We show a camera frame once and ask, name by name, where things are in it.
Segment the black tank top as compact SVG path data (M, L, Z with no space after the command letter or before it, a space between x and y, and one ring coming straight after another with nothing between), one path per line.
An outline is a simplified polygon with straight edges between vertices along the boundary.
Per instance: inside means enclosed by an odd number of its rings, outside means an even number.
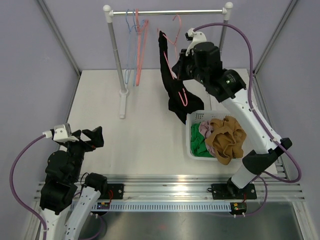
M188 114L204 109L204 102L189 92L182 81L172 76L167 62L168 41L166 34L162 31L159 31L158 34L158 47L162 83L169 97L168 110L175 113L179 120L185 124Z

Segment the pink tank top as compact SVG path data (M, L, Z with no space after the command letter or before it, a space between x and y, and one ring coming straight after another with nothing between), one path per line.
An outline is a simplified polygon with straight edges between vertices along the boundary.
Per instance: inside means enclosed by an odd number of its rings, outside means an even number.
M199 133L204 137L206 140L213 132L213 127L210 125L210 122L207 121L202 121L198 127ZM206 142L204 143L207 151L213 156L215 156L215 150L212 146L208 145Z

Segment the green tank top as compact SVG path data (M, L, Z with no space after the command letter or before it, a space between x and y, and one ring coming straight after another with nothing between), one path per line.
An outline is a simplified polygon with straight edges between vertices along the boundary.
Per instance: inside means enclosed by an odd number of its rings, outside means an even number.
M213 158L207 150L205 137L199 132L200 123L195 123L190 127L190 150L195 157Z

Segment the mustard brown tank top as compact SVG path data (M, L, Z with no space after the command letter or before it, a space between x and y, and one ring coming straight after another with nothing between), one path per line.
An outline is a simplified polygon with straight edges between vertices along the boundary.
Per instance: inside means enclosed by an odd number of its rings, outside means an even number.
M238 121L229 115L224 119L213 118L209 125L212 133L205 139L205 143L213 148L217 160L228 165L232 159L241 159L244 156L242 149L247 134Z

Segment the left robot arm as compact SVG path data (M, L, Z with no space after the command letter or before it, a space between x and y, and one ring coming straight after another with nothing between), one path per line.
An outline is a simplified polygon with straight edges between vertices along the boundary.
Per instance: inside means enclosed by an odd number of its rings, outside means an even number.
M90 173L79 190L80 196L69 213L73 198L78 191L85 153L104 146L103 128L71 131L68 123L56 125L45 131L46 138L52 139L66 150L53 152L45 168L45 184L40 191L40 215L44 220L42 235L45 240L77 240L81 229L98 199L108 194L107 177Z

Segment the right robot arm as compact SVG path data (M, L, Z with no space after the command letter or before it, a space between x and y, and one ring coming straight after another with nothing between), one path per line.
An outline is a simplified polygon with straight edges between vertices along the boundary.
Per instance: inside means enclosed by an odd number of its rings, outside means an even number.
M228 195L239 198L256 176L293 145L292 141L271 131L249 100L249 91L240 75L222 67L219 48L212 42L182 49L172 70L181 81L194 79L201 83L235 117L249 138L253 149L242 158L241 167L225 184Z

